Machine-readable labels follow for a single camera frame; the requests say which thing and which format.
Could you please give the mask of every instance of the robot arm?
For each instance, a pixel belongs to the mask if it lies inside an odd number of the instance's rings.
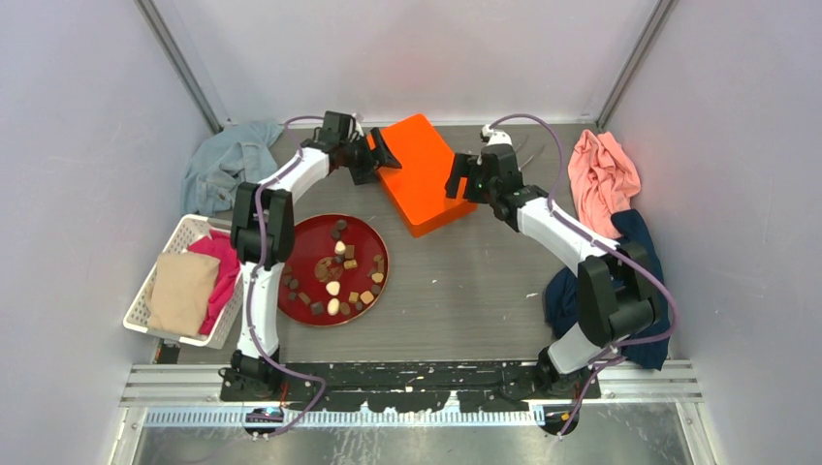
[[[459,182],[467,178],[463,197],[488,203],[494,216],[515,232],[527,235],[555,254],[579,279],[579,322],[539,355],[538,375],[546,383],[586,367],[613,342],[641,331],[661,318],[651,283],[629,266],[595,247],[593,239],[618,248],[649,268],[648,252],[639,244],[620,245],[591,231],[538,186],[526,186],[511,139],[503,131],[483,128],[487,145],[480,155],[458,153],[446,183],[446,196],[455,198]],[[591,240],[583,238],[583,231]],[[612,281],[624,285],[615,289]]]
[[[369,147],[363,129],[353,116],[327,111],[323,126],[315,130],[312,139],[302,143],[298,155],[284,167],[259,184],[245,182],[237,187],[231,240],[240,260],[243,306],[249,305],[246,310],[250,312],[242,312],[242,330],[232,355],[230,376],[256,379],[272,390],[279,388],[281,374],[258,357],[247,314],[251,314],[258,342],[267,355],[277,360],[276,312],[270,309],[276,308],[282,270],[294,249],[294,202],[337,168],[348,168],[356,185],[376,182],[378,168],[401,168],[378,129],[371,130],[371,137],[374,148]],[[252,284],[252,274],[264,246],[255,200],[261,189],[262,207],[268,213],[266,260]]]

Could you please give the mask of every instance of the plastic laundry basket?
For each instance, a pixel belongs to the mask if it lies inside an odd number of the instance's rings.
[[[208,223],[208,218],[199,215],[185,215],[180,220],[172,238],[163,248],[163,252],[177,252],[182,253],[188,249],[188,246],[208,235],[211,230],[219,230]],[[217,318],[217,323],[214,329],[208,336],[198,335],[197,337],[180,336],[178,334],[171,334],[165,331],[158,331],[148,327],[148,316],[151,312],[145,305],[145,291],[150,285],[154,283],[154,277],[157,274],[157,264],[151,268],[148,277],[140,287],[140,291],[134,298],[128,313],[123,318],[123,325],[129,329],[138,332],[144,332],[164,339],[179,341],[181,344],[190,344],[192,346],[210,347],[211,349],[222,349],[226,342],[226,337],[229,335],[234,320],[242,308],[242,279],[238,276],[237,283],[234,287],[234,294],[231,300],[223,307],[220,316]]]

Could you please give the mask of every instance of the gray table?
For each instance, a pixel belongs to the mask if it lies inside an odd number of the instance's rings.
[[[570,155],[587,126],[555,128]],[[479,127],[437,129],[455,151],[479,153],[483,146]],[[523,173],[526,183],[548,189],[560,169],[550,136],[539,126],[506,129],[515,146],[528,137],[521,151],[526,157],[545,147]],[[299,131],[301,139],[309,134]],[[290,139],[282,137],[271,153],[282,166],[294,150]],[[562,187],[557,201],[573,213],[567,181]],[[350,324],[309,327],[280,313],[277,323],[285,361],[535,358],[552,342],[551,329],[544,323],[542,291],[562,264],[532,239],[497,221],[488,206],[480,205],[469,216],[414,238],[382,186],[355,188],[348,172],[340,170],[308,191],[295,210],[297,221],[323,213],[366,220],[386,241],[391,276],[374,308]],[[237,318],[222,351],[186,346],[179,362],[227,361],[236,347],[240,321]]]

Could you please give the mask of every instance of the red tray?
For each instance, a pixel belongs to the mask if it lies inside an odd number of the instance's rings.
[[[345,220],[348,224],[341,232],[339,240],[354,246],[354,258],[358,264],[356,268],[344,269],[342,263],[333,261],[333,248],[337,239],[332,238],[332,230],[338,220]],[[377,231],[365,221],[347,215],[320,215],[302,221],[295,227],[294,251],[286,265],[291,267],[291,276],[300,281],[300,286],[293,292],[305,293],[311,301],[306,304],[299,297],[294,300],[289,299],[288,294],[291,290],[280,281],[277,306],[293,320],[311,326],[335,326],[354,320],[373,307],[380,295],[377,295],[370,304],[365,305],[360,312],[356,310],[354,304],[349,303],[351,313],[347,316],[342,312],[331,316],[326,309],[333,296],[326,291],[326,284],[329,280],[339,282],[340,291],[336,298],[340,303],[348,302],[351,292],[362,294],[369,291],[374,285],[369,271],[377,266],[373,260],[376,255],[382,255],[385,261],[385,278],[380,283],[383,288],[380,293],[382,295],[388,283],[389,258],[385,242]],[[315,271],[318,268],[325,270],[324,281],[317,277]],[[323,313],[311,314],[310,305],[314,302],[323,303]]]

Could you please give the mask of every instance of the white wall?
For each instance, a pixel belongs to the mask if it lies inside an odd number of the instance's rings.
[[[133,361],[124,329],[208,129],[131,1],[3,2],[0,450],[99,463]]]
[[[656,0],[155,0],[225,121],[593,121]]]
[[[819,463],[822,4],[679,2],[612,129],[730,463]]]

